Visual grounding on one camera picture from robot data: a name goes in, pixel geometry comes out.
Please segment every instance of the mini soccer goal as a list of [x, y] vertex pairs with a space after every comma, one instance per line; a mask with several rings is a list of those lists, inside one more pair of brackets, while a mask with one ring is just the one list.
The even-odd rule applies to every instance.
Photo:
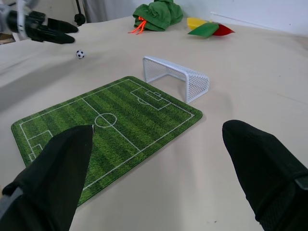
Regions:
[[209, 79], [206, 75], [169, 62], [167, 60], [145, 56], [143, 58], [145, 82], [150, 83], [163, 76], [173, 76], [186, 82], [186, 103], [207, 93]]

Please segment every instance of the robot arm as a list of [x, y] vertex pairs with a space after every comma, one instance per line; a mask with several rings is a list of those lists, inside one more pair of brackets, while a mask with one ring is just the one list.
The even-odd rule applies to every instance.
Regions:
[[46, 14], [31, 11], [39, 0], [17, 0], [17, 11], [0, 4], [0, 33], [19, 33], [23, 38], [48, 41], [58, 44], [73, 43], [75, 39], [67, 33], [76, 33], [78, 28], [70, 23], [47, 19]]

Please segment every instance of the table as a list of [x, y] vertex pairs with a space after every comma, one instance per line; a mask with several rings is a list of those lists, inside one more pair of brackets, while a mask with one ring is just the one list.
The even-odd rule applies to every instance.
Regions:
[[[25, 167], [10, 126], [16, 120], [122, 78], [143, 78], [151, 55], [209, 76], [190, 103], [204, 117], [151, 158], [80, 206], [71, 231], [261, 231], [223, 144], [222, 124], [243, 120], [274, 134], [308, 166], [308, 39], [231, 26], [235, 34], [128, 34], [133, 18], [86, 24], [69, 45], [22, 41], [0, 46], [0, 185]], [[78, 60], [77, 50], [86, 52]], [[185, 84], [155, 87], [184, 100]]]

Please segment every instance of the center circle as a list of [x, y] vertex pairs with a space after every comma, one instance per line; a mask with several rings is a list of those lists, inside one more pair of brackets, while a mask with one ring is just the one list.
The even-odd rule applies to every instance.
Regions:
[[117, 117], [111, 113], [103, 113], [95, 118], [95, 124], [100, 128], [112, 127], [116, 121]]

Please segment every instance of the green cloth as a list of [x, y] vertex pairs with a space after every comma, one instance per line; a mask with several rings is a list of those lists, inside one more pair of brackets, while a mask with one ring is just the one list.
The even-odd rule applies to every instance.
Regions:
[[218, 23], [204, 23], [195, 30], [189, 32], [189, 35], [199, 35], [205, 38], [212, 36], [219, 28]]
[[173, 0], [154, 0], [149, 5], [139, 6], [133, 16], [135, 17], [135, 27], [142, 21], [139, 17], [147, 21], [144, 28], [154, 31], [165, 31], [170, 25], [179, 23], [183, 18], [183, 12], [179, 5]]

